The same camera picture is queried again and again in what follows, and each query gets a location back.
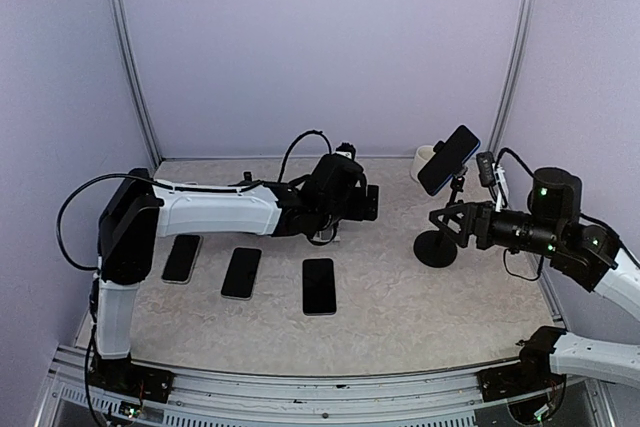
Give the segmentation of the white phone stand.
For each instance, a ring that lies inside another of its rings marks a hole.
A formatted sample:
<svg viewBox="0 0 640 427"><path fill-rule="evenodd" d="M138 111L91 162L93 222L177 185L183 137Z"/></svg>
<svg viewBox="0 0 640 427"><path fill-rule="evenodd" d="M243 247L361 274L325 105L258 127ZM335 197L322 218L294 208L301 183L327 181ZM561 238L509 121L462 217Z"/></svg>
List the white phone stand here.
<svg viewBox="0 0 640 427"><path fill-rule="evenodd" d="M334 225L324 231L317 232L310 240L311 244L315 246L326 246L339 241L340 235L337 225Z"/></svg>

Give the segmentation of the black phone blue edge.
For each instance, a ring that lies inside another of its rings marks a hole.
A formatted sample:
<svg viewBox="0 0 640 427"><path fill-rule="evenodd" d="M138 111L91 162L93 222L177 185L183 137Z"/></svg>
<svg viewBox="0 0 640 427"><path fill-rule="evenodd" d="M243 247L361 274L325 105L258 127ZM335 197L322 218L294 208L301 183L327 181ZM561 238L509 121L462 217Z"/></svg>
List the black phone blue edge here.
<svg viewBox="0 0 640 427"><path fill-rule="evenodd" d="M480 145L480 139L465 125L458 126L446 141L437 143L434 155L417 174L425 192L435 196L461 171Z"/></svg>

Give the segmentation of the black phone landscape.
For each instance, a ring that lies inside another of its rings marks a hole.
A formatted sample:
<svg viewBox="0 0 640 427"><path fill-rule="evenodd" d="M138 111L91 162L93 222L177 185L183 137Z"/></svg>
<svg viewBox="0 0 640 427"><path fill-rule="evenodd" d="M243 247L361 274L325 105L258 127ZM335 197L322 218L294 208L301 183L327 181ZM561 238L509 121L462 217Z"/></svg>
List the black phone landscape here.
<svg viewBox="0 0 640 427"><path fill-rule="evenodd" d="M316 258L303 261L302 309L306 316L334 315L337 312L332 259Z"/></svg>

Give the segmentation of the black phone clear case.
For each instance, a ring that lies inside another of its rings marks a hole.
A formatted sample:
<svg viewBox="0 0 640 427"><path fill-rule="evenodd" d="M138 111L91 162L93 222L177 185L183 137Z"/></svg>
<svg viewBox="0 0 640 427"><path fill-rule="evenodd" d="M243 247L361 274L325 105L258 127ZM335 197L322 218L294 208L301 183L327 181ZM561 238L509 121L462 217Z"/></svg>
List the black phone clear case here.
<svg viewBox="0 0 640 427"><path fill-rule="evenodd" d="M181 234L175 237L165 262L161 279L166 283L186 284L190 281L202 238Z"/></svg>

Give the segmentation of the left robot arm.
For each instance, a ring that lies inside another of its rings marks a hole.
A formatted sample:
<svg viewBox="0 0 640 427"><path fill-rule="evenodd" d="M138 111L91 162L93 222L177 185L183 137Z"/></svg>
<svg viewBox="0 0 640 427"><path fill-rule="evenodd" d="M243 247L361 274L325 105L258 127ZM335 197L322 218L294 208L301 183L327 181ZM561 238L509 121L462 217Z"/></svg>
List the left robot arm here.
<svg viewBox="0 0 640 427"><path fill-rule="evenodd" d="M98 221L91 296L93 340L102 377L121 392L140 381L130 362L136 294L153 266L157 239L243 233L302 235L314 241L342 221L374 221L379 188L344 153L321 157L313 171L290 182L245 177L230 186L155 180L145 168L116 174L120 185Z"/></svg>

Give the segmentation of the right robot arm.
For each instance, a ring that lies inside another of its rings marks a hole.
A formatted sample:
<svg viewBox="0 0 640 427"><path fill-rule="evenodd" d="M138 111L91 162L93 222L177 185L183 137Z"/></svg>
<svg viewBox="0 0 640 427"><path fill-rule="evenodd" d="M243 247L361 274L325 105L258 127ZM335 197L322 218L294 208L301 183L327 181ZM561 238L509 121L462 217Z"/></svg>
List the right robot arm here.
<svg viewBox="0 0 640 427"><path fill-rule="evenodd" d="M639 263L619 235L581 211L581 180L557 167L533 174L525 212L495 209L490 202L456 203L434 210L430 221L455 244L471 237L480 250L498 246L533 253L551 268L621 307L639 315ZM566 329L543 326L523 345L511 380L531 391L544 380L564 375L639 385L639 348L599 341Z"/></svg>

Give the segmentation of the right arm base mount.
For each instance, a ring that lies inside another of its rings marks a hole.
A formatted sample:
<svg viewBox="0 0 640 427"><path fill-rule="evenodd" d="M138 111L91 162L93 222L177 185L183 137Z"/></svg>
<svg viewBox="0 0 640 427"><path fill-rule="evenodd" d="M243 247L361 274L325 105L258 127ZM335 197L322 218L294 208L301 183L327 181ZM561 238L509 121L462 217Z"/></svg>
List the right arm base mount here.
<svg viewBox="0 0 640 427"><path fill-rule="evenodd" d="M566 329L543 326L520 343L518 361L480 370L477 379L484 402L516 397L560 385L566 376L551 371L550 356Z"/></svg>

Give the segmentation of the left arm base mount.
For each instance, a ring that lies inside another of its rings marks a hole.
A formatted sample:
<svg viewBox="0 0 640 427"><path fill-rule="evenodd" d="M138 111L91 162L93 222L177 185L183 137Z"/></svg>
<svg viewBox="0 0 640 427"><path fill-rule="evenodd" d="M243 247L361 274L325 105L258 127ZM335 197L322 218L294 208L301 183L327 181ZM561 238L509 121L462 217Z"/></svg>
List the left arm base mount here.
<svg viewBox="0 0 640 427"><path fill-rule="evenodd" d="M108 361L90 368L89 384L141 401L166 404L174 381L169 370Z"/></svg>

